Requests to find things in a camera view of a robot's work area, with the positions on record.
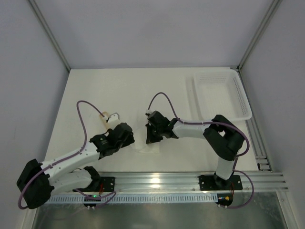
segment gray floor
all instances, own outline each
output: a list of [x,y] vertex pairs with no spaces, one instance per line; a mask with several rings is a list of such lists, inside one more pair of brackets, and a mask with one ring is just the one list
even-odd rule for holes
[[[249,194],[234,195],[234,205]],[[122,204],[86,210],[80,205],[45,205],[34,229],[285,229],[276,193],[256,193],[241,209],[218,208],[214,203]]]

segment gray panel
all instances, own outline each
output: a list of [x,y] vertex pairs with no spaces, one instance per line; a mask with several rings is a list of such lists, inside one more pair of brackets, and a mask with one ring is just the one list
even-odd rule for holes
[[71,68],[237,66],[271,0],[36,0]]
[[[241,204],[249,194],[234,195]],[[40,207],[33,229],[285,229],[286,223],[276,193],[256,193],[254,200],[241,209],[218,208],[214,203],[107,205],[82,210],[80,205]],[[68,217],[66,220],[54,220]]]
[[242,69],[274,170],[284,173],[304,221],[305,1],[283,1]]
[[16,181],[25,164],[42,160],[68,72],[25,0],[0,1],[1,228],[21,212]]

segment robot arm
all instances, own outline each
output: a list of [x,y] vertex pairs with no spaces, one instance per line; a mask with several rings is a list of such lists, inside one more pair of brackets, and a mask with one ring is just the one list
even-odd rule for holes
[[[148,116],[148,124],[146,125],[147,144],[160,142],[164,136],[176,139],[181,137],[206,139],[219,156],[217,170],[214,175],[218,187],[224,189],[231,184],[229,178],[233,173],[234,161],[244,142],[244,138],[236,130],[216,124],[191,125],[189,123],[200,122],[183,120],[179,122],[176,118],[169,121],[158,111],[146,115]],[[233,125],[222,115],[216,115],[210,122]]]
[[100,176],[93,167],[85,167],[73,173],[72,171],[87,163],[110,156],[120,148],[134,142],[131,127],[126,123],[120,123],[118,114],[111,115],[108,123],[110,129],[104,134],[92,137],[81,152],[78,148],[50,161],[38,163],[34,159],[26,164],[17,181],[20,191],[23,191],[32,177],[50,167],[29,185],[23,195],[29,209],[41,206],[52,195],[60,192],[98,185]]

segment white plastic bin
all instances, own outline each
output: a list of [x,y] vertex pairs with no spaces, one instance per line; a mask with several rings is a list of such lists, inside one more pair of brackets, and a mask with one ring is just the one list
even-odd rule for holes
[[236,71],[214,70],[194,76],[195,92],[203,120],[223,115],[230,121],[247,120],[252,111]]

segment gray wall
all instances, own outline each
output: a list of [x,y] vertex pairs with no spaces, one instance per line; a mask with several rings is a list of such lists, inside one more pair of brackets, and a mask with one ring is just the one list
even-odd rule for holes
[[282,2],[242,73],[273,165],[283,171],[304,217],[304,0]]
[[71,68],[237,66],[272,0],[36,0]]
[[16,181],[43,160],[68,73],[25,0],[0,1],[0,224],[21,215]]

